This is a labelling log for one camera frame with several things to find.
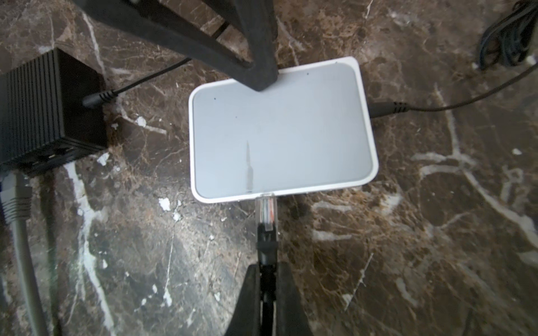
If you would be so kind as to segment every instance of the gray top panel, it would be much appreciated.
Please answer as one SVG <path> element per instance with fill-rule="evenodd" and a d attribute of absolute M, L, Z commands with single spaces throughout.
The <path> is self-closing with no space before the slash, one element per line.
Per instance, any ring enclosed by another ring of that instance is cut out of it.
<path fill-rule="evenodd" d="M 327 190 L 374 177 L 360 74 L 346 63 L 323 64 L 280 74 L 263 92 L 235 81 L 193 92 L 191 178 L 198 199 Z"/>

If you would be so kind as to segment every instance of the ventilation grille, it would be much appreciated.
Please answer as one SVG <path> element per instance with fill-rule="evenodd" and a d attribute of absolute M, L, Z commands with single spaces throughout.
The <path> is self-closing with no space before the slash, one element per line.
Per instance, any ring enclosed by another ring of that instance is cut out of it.
<path fill-rule="evenodd" d="M 65 125 L 64 115 L 79 113 L 83 116 L 84 111 L 82 107 L 66 109 L 69 105 L 66 98 L 73 96 L 70 90 L 78 93 L 80 88 L 75 90 L 71 87 L 76 84 L 64 83 L 62 92 L 62 80 L 76 77 L 74 82 L 88 87 L 88 93 L 98 91 L 98 84 L 91 87 L 88 81 L 81 82 L 88 76 L 91 83 L 93 77 L 98 78 L 91 68 L 59 49 L 0 76 L 0 171 L 19 168 L 32 176 L 105 147 L 102 141 L 94 144 L 66 136 L 69 125 Z M 99 132 L 105 134 L 102 110 L 91 113 L 97 120 L 100 118 L 101 123 L 96 124 L 90 117 L 86 118 L 85 126 L 100 127 L 103 130 Z"/>

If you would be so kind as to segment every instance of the power adapter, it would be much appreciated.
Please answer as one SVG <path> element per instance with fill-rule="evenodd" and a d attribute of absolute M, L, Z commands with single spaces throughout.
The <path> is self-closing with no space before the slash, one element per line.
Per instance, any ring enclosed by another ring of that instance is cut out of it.
<path fill-rule="evenodd" d="M 82 106 L 101 89 L 95 70 L 55 48 L 0 76 L 0 173 L 27 176 L 105 149 L 103 110 Z"/>

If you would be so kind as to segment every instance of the marble floor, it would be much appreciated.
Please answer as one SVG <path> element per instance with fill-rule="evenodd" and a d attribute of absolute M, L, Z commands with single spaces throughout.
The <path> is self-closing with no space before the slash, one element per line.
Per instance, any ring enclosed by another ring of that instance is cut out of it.
<path fill-rule="evenodd" d="M 212 32 L 198 0 L 163 0 Z M 354 56 L 370 101 L 458 102 L 521 72 L 473 67 L 512 1 L 275 0 L 279 67 Z M 538 54 L 535 38 L 533 51 Z M 241 55 L 229 28 L 221 42 Z M 181 55 L 68 0 L 0 2 L 0 72 L 59 47 L 110 88 Z M 225 76 L 201 62 L 105 108 L 110 148 L 32 180 L 39 290 L 55 335 L 220 335 L 256 260 L 253 202 L 189 188 L 187 99 Z M 536 75 L 454 111 L 373 122 L 380 170 L 362 188 L 279 199 L 279 258 L 315 335 L 538 334 Z M 0 334 L 29 335 L 0 225 Z"/>

